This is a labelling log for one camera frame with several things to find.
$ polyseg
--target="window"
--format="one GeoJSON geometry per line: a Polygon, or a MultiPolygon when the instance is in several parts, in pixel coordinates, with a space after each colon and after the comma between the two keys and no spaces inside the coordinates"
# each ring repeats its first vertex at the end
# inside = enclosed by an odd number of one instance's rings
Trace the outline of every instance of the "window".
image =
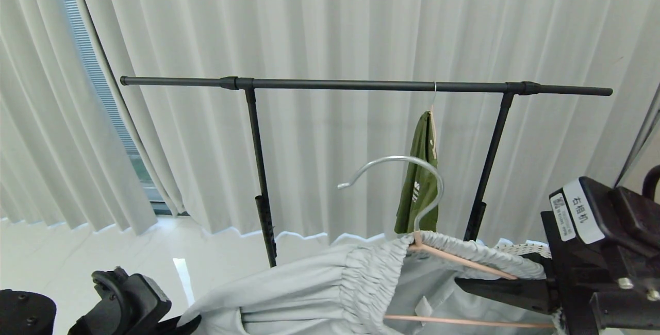
{"type": "Polygon", "coordinates": [[[158,193],[158,190],[156,190],[149,173],[147,173],[146,168],[144,167],[144,163],[137,152],[135,143],[130,139],[130,135],[123,124],[122,118],[117,110],[117,105],[115,104],[115,100],[112,97],[112,93],[108,86],[108,82],[106,81],[106,77],[103,75],[101,67],[96,59],[92,42],[90,41],[83,19],[80,16],[76,0],[63,0],[63,3],[69,22],[71,23],[71,28],[73,29],[73,36],[78,51],[80,52],[82,64],[84,65],[101,102],[104,107],[106,107],[106,111],[108,111],[112,124],[122,140],[126,153],[128,154],[130,162],[133,164],[137,177],[142,182],[147,197],[152,202],[157,213],[163,213],[163,211],[166,211],[165,213],[170,214],[167,207],[164,206],[163,199],[158,193]]]}

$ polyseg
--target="screw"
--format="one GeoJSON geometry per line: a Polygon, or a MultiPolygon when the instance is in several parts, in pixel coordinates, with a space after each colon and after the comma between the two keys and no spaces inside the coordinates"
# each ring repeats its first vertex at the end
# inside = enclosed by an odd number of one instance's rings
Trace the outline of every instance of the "screw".
{"type": "Polygon", "coordinates": [[[646,293],[646,299],[650,300],[651,302],[657,302],[660,300],[660,293],[658,293],[658,290],[649,290],[648,293],[646,293]]]}
{"type": "Polygon", "coordinates": [[[627,277],[617,279],[617,283],[619,287],[622,288],[623,290],[630,290],[631,288],[635,287],[631,279],[627,277]]]}

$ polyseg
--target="horizontal black bar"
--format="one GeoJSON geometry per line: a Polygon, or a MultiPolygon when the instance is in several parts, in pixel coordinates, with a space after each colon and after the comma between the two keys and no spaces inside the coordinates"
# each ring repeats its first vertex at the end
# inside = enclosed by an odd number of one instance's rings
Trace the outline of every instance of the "horizontal black bar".
{"type": "Polygon", "coordinates": [[[320,89],[320,90],[381,90],[381,91],[454,91],[465,93],[516,93],[516,94],[575,94],[612,95],[609,88],[583,86],[543,86],[531,82],[516,83],[463,83],[433,81],[352,81],[352,80],[288,80],[252,79],[249,77],[222,77],[220,79],[196,79],[180,77],[127,77],[123,85],[167,86],[219,86],[225,89],[320,89]]]}

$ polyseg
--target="black metal clothes rack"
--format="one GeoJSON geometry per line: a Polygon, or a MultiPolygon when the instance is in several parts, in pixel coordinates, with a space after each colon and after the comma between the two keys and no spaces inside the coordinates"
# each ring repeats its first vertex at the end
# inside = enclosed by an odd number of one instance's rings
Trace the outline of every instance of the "black metal clothes rack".
{"type": "Polygon", "coordinates": [[[533,94],[570,94],[570,95],[612,95],[609,88],[589,88],[580,86],[545,86],[529,81],[506,83],[464,83],[435,81],[349,81],[349,80],[291,80],[291,79],[254,79],[251,77],[221,77],[219,79],[170,78],[170,77],[127,77],[122,76],[120,82],[130,85],[155,86],[215,86],[229,90],[245,91],[247,110],[250,115],[252,140],[254,142],[255,160],[261,194],[255,197],[264,244],[271,267],[276,265],[276,245],[271,218],[271,205],[268,199],[266,183],[266,166],[263,163],[261,135],[259,134],[259,119],[257,118],[257,100],[255,89],[311,89],[311,90],[377,90],[377,91],[445,91],[461,93],[502,93],[500,112],[495,122],[493,135],[488,146],[484,168],[479,178],[479,184],[474,195],[474,203],[465,228],[465,241],[476,240],[479,234],[481,220],[486,211],[483,201],[488,178],[492,170],[506,117],[516,95],[533,94]]]}

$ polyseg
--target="white floor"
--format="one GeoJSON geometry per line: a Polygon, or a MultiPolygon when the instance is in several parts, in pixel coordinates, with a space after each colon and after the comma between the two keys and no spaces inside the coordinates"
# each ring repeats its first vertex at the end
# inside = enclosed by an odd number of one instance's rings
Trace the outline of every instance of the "white floor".
{"type": "MultiPolygon", "coordinates": [[[[348,237],[335,244],[358,241],[348,237]]],[[[153,278],[172,300],[169,318],[212,288],[269,267],[261,232],[241,236],[228,229],[208,234],[189,217],[161,217],[141,236],[115,227],[71,231],[66,225],[3,220],[0,246],[0,288],[42,293],[54,300],[57,335],[66,334],[98,302],[90,277],[94,270],[120,265],[128,274],[153,278]]],[[[327,248],[328,241],[325,236],[302,239],[282,234],[277,247],[278,264],[286,264],[327,248]]]]}

